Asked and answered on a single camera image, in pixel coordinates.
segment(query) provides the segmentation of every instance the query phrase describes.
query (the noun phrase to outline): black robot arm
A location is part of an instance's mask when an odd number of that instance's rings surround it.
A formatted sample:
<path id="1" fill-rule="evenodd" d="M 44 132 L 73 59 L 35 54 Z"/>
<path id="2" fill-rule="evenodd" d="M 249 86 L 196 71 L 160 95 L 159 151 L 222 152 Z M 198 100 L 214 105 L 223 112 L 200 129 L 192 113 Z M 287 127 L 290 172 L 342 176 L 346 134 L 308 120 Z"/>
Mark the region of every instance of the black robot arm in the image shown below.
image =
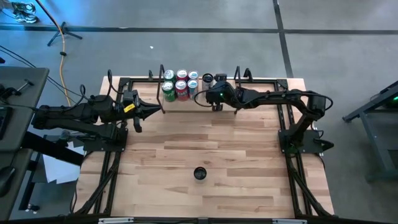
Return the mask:
<path id="1" fill-rule="evenodd" d="M 302 96 L 308 97 L 307 105 L 301 100 Z M 285 135 L 289 139 L 288 142 L 296 147 L 303 145 L 304 132 L 314 121 L 322 118 L 326 111 L 326 97 L 313 91 L 258 92 L 242 87 L 236 87 L 235 89 L 227 81 L 216 82 L 214 87 L 206 92 L 206 100 L 208 103 L 215 105 L 226 103 L 238 110 L 256 108 L 260 105 L 295 106 L 302 113 L 302 117 L 296 124 L 290 126 Z"/>
<path id="2" fill-rule="evenodd" d="M 92 96 L 87 103 L 72 107 L 43 105 L 35 112 L 32 125 L 36 129 L 64 128 L 117 141 L 120 129 L 110 122 L 133 119 L 134 128 L 140 133 L 140 119 L 146 119 L 158 110 L 159 105 L 142 101 L 137 90 L 126 90 L 123 105 L 114 103 L 108 95 Z M 95 125 L 98 118 L 104 124 Z"/>

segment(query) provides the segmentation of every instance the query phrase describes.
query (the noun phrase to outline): can lid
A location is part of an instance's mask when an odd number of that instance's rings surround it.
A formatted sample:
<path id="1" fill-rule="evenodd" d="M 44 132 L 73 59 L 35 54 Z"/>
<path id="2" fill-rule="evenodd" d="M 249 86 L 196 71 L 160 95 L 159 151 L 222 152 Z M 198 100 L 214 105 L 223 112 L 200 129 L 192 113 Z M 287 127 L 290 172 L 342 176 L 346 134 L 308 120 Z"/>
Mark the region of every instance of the can lid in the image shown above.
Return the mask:
<path id="1" fill-rule="evenodd" d="M 197 71 L 191 71 L 191 72 L 189 72 L 188 76 L 190 78 L 198 78 L 198 72 Z"/>
<path id="2" fill-rule="evenodd" d="M 163 90 L 172 90 L 174 87 L 173 83 L 170 81 L 164 82 L 162 85 Z"/>
<path id="3" fill-rule="evenodd" d="M 178 72 L 177 72 L 177 76 L 178 77 L 180 77 L 180 78 L 184 78 L 184 77 L 187 77 L 187 71 L 185 70 L 185 69 L 181 69 L 181 70 L 179 70 Z"/>
<path id="4" fill-rule="evenodd" d="M 202 76 L 201 79 L 202 79 L 204 82 L 209 83 L 209 82 L 212 82 L 212 81 L 213 81 L 213 75 L 212 75 L 212 74 L 209 74 L 209 73 L 206 73 L 206 74 L 204 74 L 204 75 Z"/>
<path id="5" fill-rule="evenodd" d="M 196 80 L 189 80 L 188 81 L 188 87 L 189 88 L 196 88 L 198 86 L 198 81 Z"/>
<path id="6" fill-rule="evenodd" d="M 174 71 L 173 70 L 166 70 L 166 72 L 164 72 L 164 78 L 166 79 L 170 79 L 174 77 Z"/>
<path id="7" fill-rule="evenodd" d="M 184 80 L 179 80 L 175 83 L 175 87 L 178 90 L 183 90 L 185 87 L 187 87 L 187 83 Z"/>

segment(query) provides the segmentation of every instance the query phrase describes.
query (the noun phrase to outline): tripod stand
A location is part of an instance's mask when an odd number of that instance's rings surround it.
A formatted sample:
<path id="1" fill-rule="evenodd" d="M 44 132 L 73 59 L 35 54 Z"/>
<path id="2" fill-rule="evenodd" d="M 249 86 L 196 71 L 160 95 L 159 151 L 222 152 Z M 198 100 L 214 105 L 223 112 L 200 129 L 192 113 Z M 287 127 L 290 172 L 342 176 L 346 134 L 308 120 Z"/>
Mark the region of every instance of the tripod stand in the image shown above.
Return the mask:
<path id="1" fill-rule="evenodd" d="M 47 12 L 47 10 L 45 10 L 44 6 L 42 5 L 42 3 L 38 0 L 36 0 L 36 3 L 42 8 L 42 10 L 45 12 L 45 14 L 51 19 L 52 23 L 54 23 L 54 25 L 56 25 L 56 22 L 54 21 L 54 19 L 52 18 L 52 16 L 49 14 L 49 12 Z M 77 39 L 82 39 L 82 37 L 80 37 L 79 35 L 76 35 L 74 33 L 71 33 L 68 31 L 68 28 L 66 28 L 66 23 L 62 22 L 61 26 L 61 31 L 62 34 L 68 34 L 71 35 L 72 37 L 76 37 Z M 51 40 L 48 42 L 47 46 L 50 47 L 51 43 L 55 40 L 55 38 L 57 38 L 60 35 L 60 31 L 58 30 L 55 35 L 51 38 Z"/>

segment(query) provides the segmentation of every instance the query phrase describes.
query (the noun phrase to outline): soda can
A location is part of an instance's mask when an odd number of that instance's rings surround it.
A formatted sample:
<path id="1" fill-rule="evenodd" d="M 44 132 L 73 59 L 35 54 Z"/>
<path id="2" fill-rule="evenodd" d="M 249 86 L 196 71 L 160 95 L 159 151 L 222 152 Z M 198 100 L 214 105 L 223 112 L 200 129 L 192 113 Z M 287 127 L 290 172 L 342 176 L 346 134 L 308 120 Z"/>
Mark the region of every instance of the soda can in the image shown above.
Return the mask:
<path id="1" fill-rule="evenodd" d="M 173 102 L 175 100 L 174 84 L 170 81 L 166 81 L 162 85 L 163 98 L 165 101 Z"/>
<path id="2" fill-rule="evenodd" d="M 204 74 L 201 78 L 201 90 L 205 91 L 213 87 L 213 75 L 212 74 Z"/>
<path id="3" fill-rule="evenodd" d="M 197 71 L 191 71 L 188 74 L 189 79 L 198 79 L 198 72 Z"/>
<path id="4" fill-rule="evenodd" d="M 188 81 L 188 93 L 189 98 L 193 100 L 193 97 L 198 93 L 198 80 L 192 79 Z"/>
<path id="5" fill-rule="evenodd" d="M 177 78 L 175 77 L 174 71 L 173 70 L 166 70 L 164 72 L 164 81 L 170 81 L 172 83 L 175 83 L 177 81 Z"/>
<path id="6" fill-rule="evenodd" d="M 178 100 L 185 101 L 185 100 L 189 99 L 188 86 L 184 80 L 179 80 L 175 83 L 175 91 L 177 92 Z"/>
<path id="7" fill-rule="evenodd" d="M 188 81 L 188 73 L 185 69 L 180 69 L 177 71 L 177 81 L 184 80 L 185 82 Z"/>

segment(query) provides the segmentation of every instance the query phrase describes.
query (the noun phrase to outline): concrete floor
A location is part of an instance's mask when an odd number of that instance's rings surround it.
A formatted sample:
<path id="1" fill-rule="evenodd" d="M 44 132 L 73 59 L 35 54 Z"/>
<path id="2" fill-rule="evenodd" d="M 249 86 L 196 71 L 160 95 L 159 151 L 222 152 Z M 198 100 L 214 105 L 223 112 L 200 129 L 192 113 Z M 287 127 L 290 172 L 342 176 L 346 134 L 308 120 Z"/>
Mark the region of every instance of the concrete floor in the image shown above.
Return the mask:
<path id="1" fill-rule="evenodd" d="M 43 1 L 58 21 L 95 27 L 270 28 L 276 21 L 272 0 L 69 0 Z M 286 29 L 398 29 L 395 0 L 280 0 Z M 50 21 L 37 12 L 42 23 Z M 13 21 L 0 14 L 0 22 Z M 200 73 L 233 74 L 237 65 L 249 67 L 255 77 L 286 77 L 278 34 L 182 34 L 79 32 L 83 40 L 67 36 L 67 86 L 88 94 L 99 92 L 107 69 L 114 75 L 147 75 L 166 68 L 197 69 Z M 47 41 L 53 32 L 0 30 L 1 45 L 37 67 L 50 69 L 59 81 L 59 51 Z M 334 99 L 335 105 L 317 126 L 335 143 L 325 153 L 326 176 L 335 213 L 345 218 L 397 222 L 398 183 L 368 184 L 364 176 L 377 171 L 370 143 L 360 121 L 345 124 L 341 117 L 397 80 L 396 35 L 286 35 L 295 78 L 304 78 L 308 90 Z M 8 58 L 8 66 L 23 66 Z M 40 105 L 66 104 L 65 97 L 46 84 Z M 57 134 L 59 130 L 37 131 Z M 74 185 L 41 185 L 32 203 L 38 214 L 14 211 L 13 218 L 47 217 L 68 212 Z"/>

